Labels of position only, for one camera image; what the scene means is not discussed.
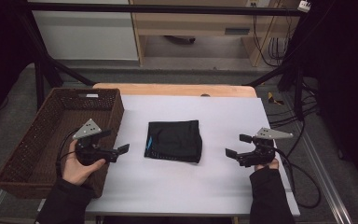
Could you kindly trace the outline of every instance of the wicker basket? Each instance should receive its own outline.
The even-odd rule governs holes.
[[[1,169],[0,189],[22,199],[46,198],[57,178],[55,161],[64,137],[93,119],[102,130],[112,130],[100,140],[102,148],[112,148],[123,113],[118,89],[53,89]],[[70,142],[66,141],[63,153]],[[95,198],[102,196],[108,166],[93,173],[85,183],[94,189]]]

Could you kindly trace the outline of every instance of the floor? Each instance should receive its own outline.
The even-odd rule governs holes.
[[[154,36],[148,41],[145,64],[142,67],[121,66],[123,63],[115,63],[113,67],[110,64],[103,69],[101,66],[78,66],[76,68],[76,65],[73,65],[73,67],[85,77],[100,82],[228,85],[248,83],[273,69],[264,63],[258,67],[252,67],[240,40],[234,37],[197,36],[194,44],[165,36]],[[62,75],[62,78],[66,86],[81,86],[66,75]],[[278,92],[276,88],[278,81],[279,77],[275,77],[264,85],[258,86],[256,88],[257,96],[263,101],[271,128],[299,136],[301,123],[291,122],[280,126],[282,124],[280,120],[292,116],[290,109],[293,93],[291,91]],[[309,85],[316,86],[315,80],[307,79],[306,81]],[[23,71],[19,81],[8,95],[7,102],[0,110],[0,167],[32,123],[36,112],[34,93],[34,70],[29,68]],[[314,99],[309,97],[305,102],[304,108],[309,108],[312,113],[306,116],[306,135],[300,138],[290,157],[291,162],[299,165],[310,176],[317,179],[306,150],[309,143],[307,139],[310,139],[351,222],[337,221],[337,214],[332,212],[331,203],[328,200],[328,192],[323,192],[321,202],[316,208],[309,209],[300,206],[301,216],[296,217],[296,222],[358,223],[358,173],[353,164],[338,158],[337,147],[329,131],[325,128],[323,119],[317,113],[318,107]],[[278,140],[276,143],[278,148],[288,153],[295,141],[296,138],[293,138]],[[313,183],[296,169],[294,175],[297,201],[302,204],[315,203],[318,191]],[[39,203],[38,200],[19,200],[6,194],[0,206],[0,223],[32,223]],[[240,223],[247,223],[247,217],[240,217]]]

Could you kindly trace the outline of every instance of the blue tag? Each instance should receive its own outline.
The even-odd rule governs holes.
[[[153,142],[152,136],[150,136],[149,141],[147,142],[147,148],[146,148],[146,150],[149,150],[149,149],[150,149],[150,146],[152,145],[152,142]]]

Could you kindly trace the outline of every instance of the white table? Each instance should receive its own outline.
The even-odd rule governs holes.
[[[130,144],[130,151],[112,163],[103,196],[92,200],[87,213],[128,216],[248,215],[252,204],[249,175],[226,157],[225,148],[255,149],[239,134],[253,135],[269,127],[258,98],[122,95],[125,108],[115,147]],[[203,140],[199,164],[144,157],[149,121],[198,119]],[[299,210],[287,175],[282,182],[294,216]]]

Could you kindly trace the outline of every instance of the person's arm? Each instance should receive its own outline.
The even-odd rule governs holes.
[[[81,185],[92,172],[104,165],[105,160],[101,159],[90,166],[84,166],[76,158],[75,145],[76,141],[73,141],[69,146],[69,152],[72,153],[66,158],[62,178],[57,179],[35,223],[84,223],[86,207],[94,192]]]
[[[268,166],[256,166],[250,175],[253,191],[251,224],[295,223],[278,167],[279,163],[274,159]]]

